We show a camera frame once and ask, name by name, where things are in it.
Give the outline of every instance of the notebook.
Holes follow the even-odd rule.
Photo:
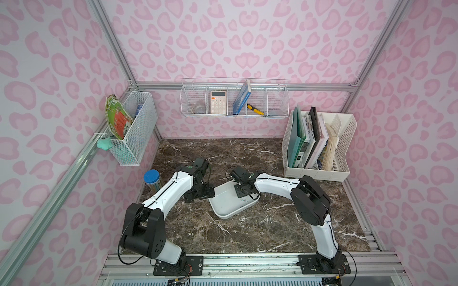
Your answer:
[[[313,152],[316,149],[316,146],[320,142],[320,125],[318,123],[318,116],[316,114],[316,108],[314,106],[311,107],[311,109],[309,111],[309,115],[311,117],[311,127],[312,127],[312,131],[313,131],[313,137],[315,138],[315,144],[313,144],[312,149],[311,149],[311,154],[313,154]],[[313,164],[315,164],[315,162],[313,162],[312,165],[310,167],[308,167],[309,166],[309,162],[310,162],[310,157],[311,156],[309,156],[307,158],[307,162],[306,162],[306,168],[307,169],[310,169],[313,166]]]
[[[312,152],[312,155],[310,156],[309,161],[307,162],[307,169],[313,168],[313,165],[315,162],[318,160],[318,157],[321,155],[323,152],[324,147],[327,144],[327,140],[329,138],[329,135],[327,134],[326,126],[324,124],[324,119],[322,116],[318,116],[318,125],[320,126],[320,141],[316,145],[315,149]]]

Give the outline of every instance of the clear plastic jar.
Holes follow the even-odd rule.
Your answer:
[[[162,186],[164,186],[164,182],[157,170],[149,170],[148,172],[143,175],[143,180],[145,180],[148,187],[151,189],[152,194],[157,193]]]

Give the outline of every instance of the desk organizer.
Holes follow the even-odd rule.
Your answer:
[[[123,140],[112,139],[109,150],[121,166],[139,166],[154,126],[158,120],[153,97],[149,92],[131,92],[122,106],[134,118],[137,105],[143,104]]]
[[[308,111],[301,111],[302,116],[306,116],[307,114]],[[350,141],[353,138],[354,131],[356,130],[356,120],[353,114],[328,112],[318,112],[317,114],[323,116],[324,123],[331,124],[336,115],[339,117],[341,122],[340,129],[337,130],[339,142],[337,144],[333,162],[334,171],[318,170],[316,163],[313,166],[313,169],[288,167],[288,143],[289,137],[291,136],[291,126],[293,125],[293,113],[291,112],[282,142],[284,175],[288,178],[301,178],[303,176],[310,176],[315,180],[343,182],[348,177],[348,175],[350,175],[350,170],[345,159],[345,154],[347,153],[348,146],[350,145]]]
[[[234,115],[232,112],[232,104],[237,98],[245,81],[246,79],[240,78],[183,79],[183,87],[180,93],[181,112],[184,116],[189,117],[241,116],[254,118],[285,118],[288,116],[289,94],[286,87],[287,81],[264,79],[250,79],[251,95],[247,103],[261,110],[265,115],[258,115],[246,106],[242,108],[238,115]],[[227,114],[210,114],[211,91],[227,92]],[[193,108],[196,104],[205,105],[205,114],[193,113]]]

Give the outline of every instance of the wall-mounted wire basket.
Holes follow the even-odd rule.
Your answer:
[[[184,116],[196,117],[254,117],[285,118],[289,110],[289,94],[286,80],[250,79],[251,95],[247,103],[264,113],[259,115],[245,105],[234,115],[232,104],[246,79],[240,78],[190,78],[183,79],[180,93],[181,112]],[[226,114],[210,113],[211,91],[226,91]]]
[[[158,120],[153,97],[149,92],[131,92],[122,106],[134,118],[139,104],[143,104],[143,106],[124,139],[111,139],[113,147],[109,150],[121,166],[140,165],[145,154],[146,146]],[[107,128],[107,134],[104,137],[107,138],[111,135],[111,132]]]

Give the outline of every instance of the white file organizer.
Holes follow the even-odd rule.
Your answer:
[[[301,111],[302,116],[307,114],[308,111]],[[288,143],[291,136],[291,127],[293,125],[293,113],[291,112],[282,142],[284,175],[288,178],[301,178],[303,176],[310,176],[316,180],[343,182],[348,177],[348,175],[350,175],[350,170],[345,159],[345,154],[347,153],[348,146],[350,145],[350,141],[353,138],[354,131],[356,130],[356,120],[353,114],[328,112],[318,112],[317,114],[323,116],[325,123],[331,124],[336,115],[339,117],[341,122],[339,130],[337,130],[339,142],[333,162],[334,171],[318,170],[316,164],[313,166],[314,169],[288,167]]]

